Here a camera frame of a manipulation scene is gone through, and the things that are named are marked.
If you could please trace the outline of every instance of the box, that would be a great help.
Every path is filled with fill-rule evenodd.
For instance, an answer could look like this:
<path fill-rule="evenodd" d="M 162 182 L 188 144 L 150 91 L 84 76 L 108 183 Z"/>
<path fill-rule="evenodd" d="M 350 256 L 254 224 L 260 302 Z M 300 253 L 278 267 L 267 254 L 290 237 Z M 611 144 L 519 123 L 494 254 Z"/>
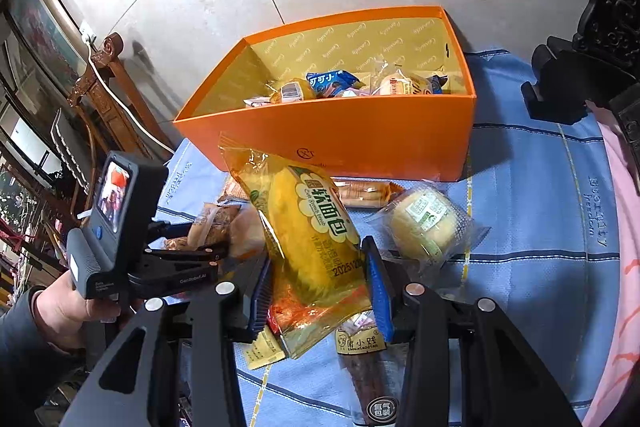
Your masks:
<path fill-rule="evenodd" d="M 307 72 L 373 72 L 377 57 L 448 74 L 450 94 L 362 96 L 244 108 L 269 82 Z M 445 11 L 410 6 L 347 12 L 242 39 L 178 114 L 175 125 L 216 167 L 223 133 L 240 144 L 323 167 L 333 176 L 460 177 L 476 92 Z"/>

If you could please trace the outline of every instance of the silver screw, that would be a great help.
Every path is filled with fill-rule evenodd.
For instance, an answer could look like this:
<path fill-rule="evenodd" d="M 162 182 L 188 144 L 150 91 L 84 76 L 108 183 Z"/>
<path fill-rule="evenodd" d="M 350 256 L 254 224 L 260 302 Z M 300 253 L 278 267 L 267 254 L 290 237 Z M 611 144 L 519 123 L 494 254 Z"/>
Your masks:
<path fill-rule="evenodd" d="M 424 286 L 419 282 L 410 282 L 404 289 L 409 295 L 413 295 L 414 297 L 424 293 Z"/>
<path fill-rule="evenodd" d="M 218 283 L 216 286 L 216 293 L 218 295 L 229 295 L 233 290 L 236 289 L 236 285 L 229 281 L 223 281 Z"/>
<path fill-rule="evenodd" d="M 478 308 L 483 312 L 492 312 L 495 310 L 495 302 L 487 298 L 480 299 L 478 301 Z"/>
<path fill-rule="evenodd" d="M 164 306 L 164 301 L 159 297 L 153 297 L 145 302 L 145 309 L 148 312 L 157 312 L 162 306 Z"/>

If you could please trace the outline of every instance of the electrical outlet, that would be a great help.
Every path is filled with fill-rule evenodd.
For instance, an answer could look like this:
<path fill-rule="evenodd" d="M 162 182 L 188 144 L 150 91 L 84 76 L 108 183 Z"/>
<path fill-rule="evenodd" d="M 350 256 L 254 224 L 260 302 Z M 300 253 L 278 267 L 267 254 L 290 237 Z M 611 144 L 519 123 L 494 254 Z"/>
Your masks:
<path fill-rule="evenodd" d="M 82 40 L 88 38 L 91 44 L 95 42 L 96 35 L 87 21 L 82 21 L 82 24 L 80 25 L 80 33 L 82 34 Z"/>

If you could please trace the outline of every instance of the hand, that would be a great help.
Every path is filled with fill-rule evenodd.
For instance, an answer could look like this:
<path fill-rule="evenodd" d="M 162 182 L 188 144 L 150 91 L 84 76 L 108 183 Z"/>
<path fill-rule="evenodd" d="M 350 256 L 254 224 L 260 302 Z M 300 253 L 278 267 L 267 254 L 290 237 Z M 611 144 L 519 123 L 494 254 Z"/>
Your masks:
<path fill-rule="evenodd" d="M 113 319 L 120 315 L 120 306 L 108 299 L 86 301 L 74 289 L 71 272 L 62 274 L 31 303 L 36 326 L 47 342 L 60 349 L 82 347 L 78 334 L 82 323 Z"/>

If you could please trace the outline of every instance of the yellow patterned box lining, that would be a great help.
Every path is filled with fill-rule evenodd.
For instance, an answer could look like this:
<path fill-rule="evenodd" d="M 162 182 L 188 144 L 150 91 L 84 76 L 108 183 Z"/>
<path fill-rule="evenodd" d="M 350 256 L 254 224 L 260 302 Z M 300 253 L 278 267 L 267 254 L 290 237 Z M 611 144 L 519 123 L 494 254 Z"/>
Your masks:
<path fill-rule="evenodd" d="M 372 73 L 378 57 L 423 76 L 448 74 L 448 92 L 468 94 L 441 19 L 383 19 L 324 26 L 247 45 L 191 116 L 244 108 L 246 98 L 269 96 L 268 84 L 305 78 L 310 71 Z"/>

